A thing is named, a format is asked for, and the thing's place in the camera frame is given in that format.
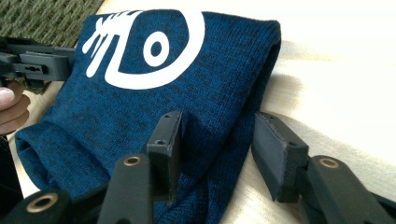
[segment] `screw hole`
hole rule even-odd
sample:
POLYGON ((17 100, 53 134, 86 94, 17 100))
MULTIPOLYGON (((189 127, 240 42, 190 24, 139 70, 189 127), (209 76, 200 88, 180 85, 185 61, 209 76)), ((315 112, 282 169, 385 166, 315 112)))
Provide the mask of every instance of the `screw hole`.
POLYGON ((33 67, 33 66, 25 67, 25 70, 31 71, 31 72, 36 72, 36 71, 38 72, 38 71, 40 71, 39 68, 35 68, 35 67, 33 67))
POLYGON ((30 213, 39 213, 51 208, 58 201, 56 193, 48 193, 32 200, 26 207, 30 213))
POLYGON ((289 146, 297 147, 298 145, 296 143, 294 143, 294 142, 289 142, 289 146))
POLYGON ((320 159, 319 162, 323 166, 326 166, 328 168, 333 168, 333 169, 338 168, 338 166, 340 166, 337 161, 334 161, 334 160, 329 159, 329 158, 320 159))
POLYGON ((157 145, 165 145, 165 144, 166 144, 166 141, 164 141, 164 140, 157 140, 157 141, 155 141, 155 144, 157 144, 157 145))
POLYGON ((132 156, 132 157, 126 158, 123 161, 123 163, 126 166, 135 166, 135 165, 139 164, 141 161, 142 161, 142 159, 140 157, 132 156))

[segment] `metal grommet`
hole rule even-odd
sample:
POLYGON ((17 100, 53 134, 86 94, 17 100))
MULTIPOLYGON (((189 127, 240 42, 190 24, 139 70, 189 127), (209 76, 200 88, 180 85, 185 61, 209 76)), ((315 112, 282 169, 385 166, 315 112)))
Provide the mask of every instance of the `metal grommet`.
POLYGON ((126 158, 123 163, 126 166, 135 166, 137 164, 139 164, 142 161, 142 158, 137 157, 137 156, 132 156, 132 157, 128 157, 126 158))
POLYGON ((58 194, 48 193, 32 200, 26 207, 30 213, 39 213, 51 208, 58 202, 58 194))
POLYGON ((336 162, 335 160, 329 159, 329 158, 322 158, 319 160, 320 164, 335 169, 338 168, 340 165, 338 164, 338 162, 336 162))

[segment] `blue knitted sock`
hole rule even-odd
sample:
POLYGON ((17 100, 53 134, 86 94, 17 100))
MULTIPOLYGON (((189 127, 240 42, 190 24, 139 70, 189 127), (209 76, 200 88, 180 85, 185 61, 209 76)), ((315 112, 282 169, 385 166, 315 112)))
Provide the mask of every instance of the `blue knitted sock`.
POLYGON ((252 140, 254 112, 280 49, 276 21, 151 10, 90 16, 53 107, 17 133, 41 189, 77 197, 139 153, 161 115, 183 112, 177 200, 157 223, 218 223, 252 140))

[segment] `finger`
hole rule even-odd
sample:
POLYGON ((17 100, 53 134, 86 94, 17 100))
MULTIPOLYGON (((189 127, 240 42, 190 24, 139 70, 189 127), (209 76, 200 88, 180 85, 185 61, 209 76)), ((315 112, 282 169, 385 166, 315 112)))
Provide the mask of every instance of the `finger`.
POLYGON ((21 99, 12 107, 0 111, 0 124, 7 123, 10 120, 16 119, 21 116, 30 104, 30 99, 26 95, 23 95, 21 99))
POLYGON ((8 82, 7 88, 0 88, 0 110, 4 110, 14 106, 22 96, 24 87, 17 81, 8 82), (11 97, 9 90, 12 90, 14 95, 11 97))
POLYGON ((26 110, 21 116, 0 125, 0 134, 11 133, 20 128, 29 119, 29 111, 26 110))

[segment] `black plastic bracket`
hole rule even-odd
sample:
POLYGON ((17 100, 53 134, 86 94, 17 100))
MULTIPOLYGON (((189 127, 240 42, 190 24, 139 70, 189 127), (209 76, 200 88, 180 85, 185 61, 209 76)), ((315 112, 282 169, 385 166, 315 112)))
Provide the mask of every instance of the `black plastic bracket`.
POLYGON ((252 155, 274 200, 298 203, 304 223, 396 223, 396 203, 369 192, 335 158, 308 145, 274 115, 256 113, 252 155))
POLYGON ((73 60, 74 49, 0 37, 0 84, 7 85, 4 81, 6 77, 24 77, 27 84, 33 87, 43 87, 43 81, 66 81, 71 75, 73 60))

